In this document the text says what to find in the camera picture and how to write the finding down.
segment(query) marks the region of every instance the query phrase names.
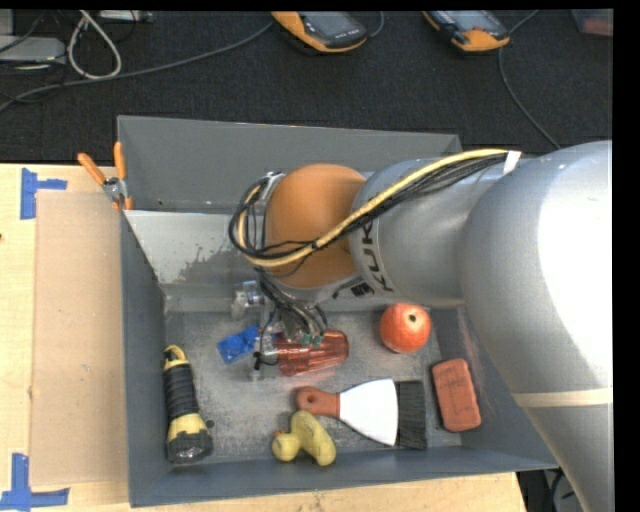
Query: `bin floor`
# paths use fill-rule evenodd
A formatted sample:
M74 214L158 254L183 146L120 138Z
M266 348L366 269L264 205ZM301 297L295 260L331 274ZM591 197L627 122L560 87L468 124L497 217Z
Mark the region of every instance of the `bin floor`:
M340 366L287 377L277 369L262 379L250 378L254 359L248 354L226 364L217 343L231 334L257 325L258 318L233 321L223 313L170 313L166 318L167 344L182 346L191 362L200 413L213 420L210 429L214 454L206 463L272 457L271 441L277 430L289 431L295 412L297 388L311 385L331 393L378 378L395 381L420 379L425 386L427 445L461 445L459 434L441 426L429 368L442 360L437 336L412 354L397 354L385 347L377 334L381 311L328 314L329 325L349 340L349 357ZM393 450L370 440L333 418L319 417L338 453Z

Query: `red sponge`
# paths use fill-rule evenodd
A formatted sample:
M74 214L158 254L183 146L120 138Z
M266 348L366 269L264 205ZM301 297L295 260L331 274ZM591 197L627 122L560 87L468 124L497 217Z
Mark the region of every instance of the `red sponge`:
M464 359L450 359L432 370L444 428L462 432L482 423L469 365Z

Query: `yellow toy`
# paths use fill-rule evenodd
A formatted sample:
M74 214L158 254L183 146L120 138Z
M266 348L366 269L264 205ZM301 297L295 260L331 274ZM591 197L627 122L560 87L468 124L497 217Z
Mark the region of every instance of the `yellow toy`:
M277 432L271 443L276 459L289 462L300 449L311 455L319 466L336 460L336 447L325 428L307 411L297 411L291 417L291 432Z

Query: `yellow cable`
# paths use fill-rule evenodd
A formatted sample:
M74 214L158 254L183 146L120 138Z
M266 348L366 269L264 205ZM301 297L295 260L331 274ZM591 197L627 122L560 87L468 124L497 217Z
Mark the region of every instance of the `yellow cable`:
M433 162L431 164L428 164L428 165L426 165L424 167L421 167L420 169L418 169L418 170L412 172L411 174L405 176L400 181L394 183L389 188L383 190L378 195L376 195L375 197L373 197L372 199L367 201L358 210L356 210L351 215L349 215L346 219L344 219L340 224L338 224L333 229L331 229L328 233L326 233L325 235L321 236L320 238L317 238L316 239L316 243L315 243L315 248L312 247L312 246L303 247L300 250L298 250L298 251L296 251L296 252L294 252L292 254L289 254L287 256L283 256L281 258L276 258L276 259L254 258L254 257L248 256L246 254L245 254L245 257L251 263L253 263L254 265L258 265L258 266L261 266L261 267L268 267L268 268L270 268L270 267L279 267L281 265L287 265L289 263L293 263L295 261L298 261L299 259L304 258L305 256L308 256L309 254L311 254L311 253L317 251L318 249L321 249L325 245L327 245L329 242L331 242L332 240L337 238L342 233L342 231L347 226L349 226L352 222L354 222L354 221L358 220L360 217L366 215L371 210L373 210L374 208L379 206L381 203L386 201L390 196L392 196L398 190L402 189L404 186L408 185L412 181L424 176L425 174L434 172L434 171L436 171L436 170L438 170L438 169L440 169L442 167L445 167L447 165L454 164L456 162L460 162L460 161L463 161L463 160L470 160L472 158L482 158L482 157L485 157L485 156L499 155L499 154L504 154L504 153L507 153L507 151L504 150L504 149L476 149L476 150L473 150L473 151L466 151L464 153L458 153L456 155L452 155L452 156L448 156L448 157L442 158L441 160L438 160L438 161ZM258 187L253 189L253 191L249 195L249 198L251 198L253 196L253 194L256 192L257 188ZM239 240L240 245L243 248L246 248L246 246L244 245L244 241L243 241L244 240L244 227L242 227L245 217L246 217L246 212L244 212L244 211L238 217L238 240Z

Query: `white cable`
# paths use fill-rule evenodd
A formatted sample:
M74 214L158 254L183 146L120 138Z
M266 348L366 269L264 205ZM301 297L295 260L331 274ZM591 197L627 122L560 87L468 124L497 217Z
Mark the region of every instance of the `white cable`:
M80 19L80 21L76 25L76 28L74 29L73 34L71 35L71 40L69 41L69 45L67 46L67 53L69 55L69 62L71 63L71 66L73 66L73 69L75 69L78 72L78 74L82 75L84 78L89 78L91 80L116 76L118 73L120 73L120 70L122 69L122 59L120 58L120 53L118 52L116 45L113 43L111 38L105 33L105 31L102 30L102 27L89 15L87 11L83 11L82 9L80 9L80 12L82 13L82 19ZM78 66L75 58L73 57L73 50L76 46L78 36L80 35L80 32L87 30L87 28L89 27L89 24L93 26L96 32L98 32L98 34L100 34L102 39L104 39L105 42L109 45L109 48L111 48L111 51L113 52L116 58L116 67L109 74L92 75L91 73L87 73L82 68L80 68L80 66Z

